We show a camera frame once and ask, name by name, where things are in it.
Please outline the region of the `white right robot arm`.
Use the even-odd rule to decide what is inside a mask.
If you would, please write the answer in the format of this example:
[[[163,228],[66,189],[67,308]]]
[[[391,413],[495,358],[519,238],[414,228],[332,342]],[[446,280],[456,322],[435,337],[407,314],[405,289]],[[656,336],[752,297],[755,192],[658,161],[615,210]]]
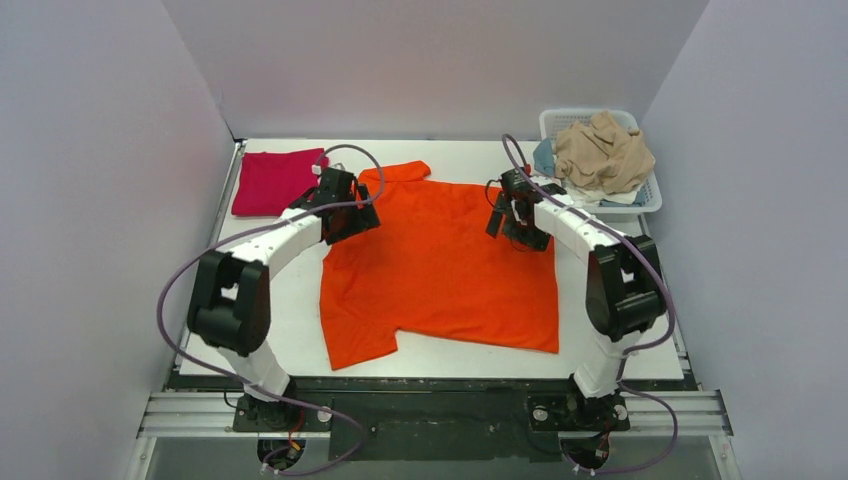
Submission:
[[[591,428],[604,417],[602,397],[617,390],[638,340],[667,311],[655,242],[613,229],[577,207],[559,185],[520,168],[504,172],[498,182],[489,236],[504,235],[533,251],[557,241],[586,267],[584,304],[592,336],[572,375],[580,392],[568,397],[565,413],[575,427]]]

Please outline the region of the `orange t-shirt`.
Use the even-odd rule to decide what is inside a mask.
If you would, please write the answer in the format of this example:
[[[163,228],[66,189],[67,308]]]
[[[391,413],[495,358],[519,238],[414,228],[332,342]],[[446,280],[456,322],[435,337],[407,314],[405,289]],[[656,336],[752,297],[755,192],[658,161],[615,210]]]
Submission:
[[[557,353],[554,251],[488,236],[488,192],[430,174],[421,161],[360,173],[378,193],[380,225],[324,257],[319,315],[330,366],[392,354],[399,332]]]

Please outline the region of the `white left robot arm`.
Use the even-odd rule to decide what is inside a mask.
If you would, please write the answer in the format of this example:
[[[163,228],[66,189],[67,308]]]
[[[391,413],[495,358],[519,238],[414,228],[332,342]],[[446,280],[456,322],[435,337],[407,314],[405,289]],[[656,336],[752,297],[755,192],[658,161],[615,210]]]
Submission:
[[[227,360],[245,392],[261,401],[259,416],[272,429],[292,426],[299,406],[286,395],[291,377],[267,341],[273,278],[311,247],[333,245],[379,225],[368,187],[351,172],[326,168],[317,185],[296,198],[267,232],[200,257],[188,329]]]

